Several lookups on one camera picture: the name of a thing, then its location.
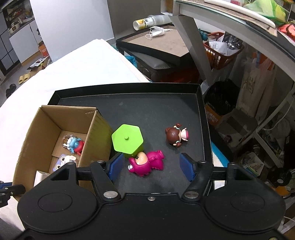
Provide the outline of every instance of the white wire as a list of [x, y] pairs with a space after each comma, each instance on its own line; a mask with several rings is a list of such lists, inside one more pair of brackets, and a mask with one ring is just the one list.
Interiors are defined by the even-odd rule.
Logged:
[[293, 104], [293, 102], [294, 102], [294, 98], [293, 98], [293, 100], [292, 100], [292, 102], [291, 102], [291, 104], [290, 104], [290, 106], [289, 106], [289, 108], [288, 108], [288, 110], [286, 111], [286, 113], [285, 113], [285, 115], [279, 120], [279, 121], [277, 121], [277, 123], [274, 125], [274, 127], [273, 128], [271, 128], [271, 129], [266, 129], [266, 128], [263, 128], [263, 130], [265, 130], [265, 131], [270, 131], [270, 130], [273, 130], [277, 125], [278, 125], [278, 123], [280, 122], [280, 121], [282, 121], [283, 119], [284, 119], [284, 117], [287, 115], [287, 113], [289, 112], [289, 110], [290, 110], [290, 108], [291, 108], [291, 106], [292, 106], [292, 104]]
[[284, 218], [286, 218], [286, 219], [289, 219], [289, 220], [291, 220], [291, 221], [295, 222], [295, 220], [294, 220], [294, 219], [292, 219], [292, 218], [285, 217], [285, 216], [284, 216]]

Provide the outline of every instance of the white tablecloth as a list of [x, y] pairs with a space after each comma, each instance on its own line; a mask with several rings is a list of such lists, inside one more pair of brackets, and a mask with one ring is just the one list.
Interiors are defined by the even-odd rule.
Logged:
[[[67, 54], [20, 86], [0, 107], [2, 150], [0, 180], [12, 182], [15, 166], [28, 128], [41, 105], [56, 90], [73, 87], [148, 80], [104, 40], [92, 42]], [[0, 218], [24, 230], [17, 215], [17, 201], [0, 208]]]

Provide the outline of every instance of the tiled wall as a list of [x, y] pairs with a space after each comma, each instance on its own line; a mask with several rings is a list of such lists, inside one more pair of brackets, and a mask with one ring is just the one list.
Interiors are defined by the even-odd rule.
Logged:
[[0, 12], [0, 60], [6, 70], [12, 67], [14, 63], [18, 61], [18, 57], [15, 54], [13, 47], [9, 40], [9, 32], [3, 16], [3, 12]]

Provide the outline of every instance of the green hexagonal lid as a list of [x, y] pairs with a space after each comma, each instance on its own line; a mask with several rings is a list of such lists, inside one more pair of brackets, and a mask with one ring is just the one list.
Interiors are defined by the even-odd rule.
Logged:
[[117, 152], [133, 154], [140, 145], [143, 138], [138, 126], [123, 124], [113, 134], [114, 149]]

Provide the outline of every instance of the green hexagonal container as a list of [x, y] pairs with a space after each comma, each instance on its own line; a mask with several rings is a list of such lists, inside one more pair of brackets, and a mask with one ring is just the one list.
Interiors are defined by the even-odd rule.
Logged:
[[138, 126], [123, 124], [113, 134], [114, 149], [125, 157], [136, 157], [143, 152], [143, 138]]

